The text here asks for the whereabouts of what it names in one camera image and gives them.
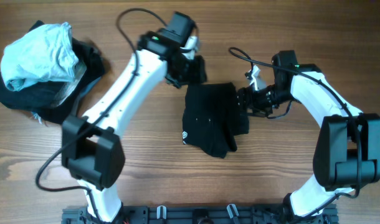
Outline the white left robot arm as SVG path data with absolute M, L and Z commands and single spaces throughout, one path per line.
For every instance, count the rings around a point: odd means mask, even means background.
M 167 79 L 176 88 L 206 81 L 204 60 L 196 55 L 199 38 L 183 42 L 149 32 L 141 38 L 124 71 L 81 118 L 62 124 L 62 166 L 77 180 L 88 204 L 64 210 L 62 223 L 124 223 L 116 187 L 125 163 L 120 142 L 131 118 L 150 91 Z

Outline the black polo shirt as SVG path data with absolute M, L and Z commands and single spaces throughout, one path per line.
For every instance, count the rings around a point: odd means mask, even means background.
M 240 111 L 233 83 L 189 85 L 183 113 L 183 143 L 212 157 L 235 152 L 235 137 L 249 132 L 248 116 Z

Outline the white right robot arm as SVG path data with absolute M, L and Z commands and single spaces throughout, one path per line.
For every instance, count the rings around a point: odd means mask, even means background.
M 239 93 L 244 109 L 267 116 L 284 102 L 297 101 L 320 127 L 313 156 L 313 175 L 283 200 L 280 218 L 300 223 L 322 217 L 340 197 L 356 198 L 361 189 L 380 179 L 380 117 L 349 104 L 326 81 L 314 64 L 271 66 L 275 83 L 267 86 L 254 65 L 245 76 L 250 82 Z

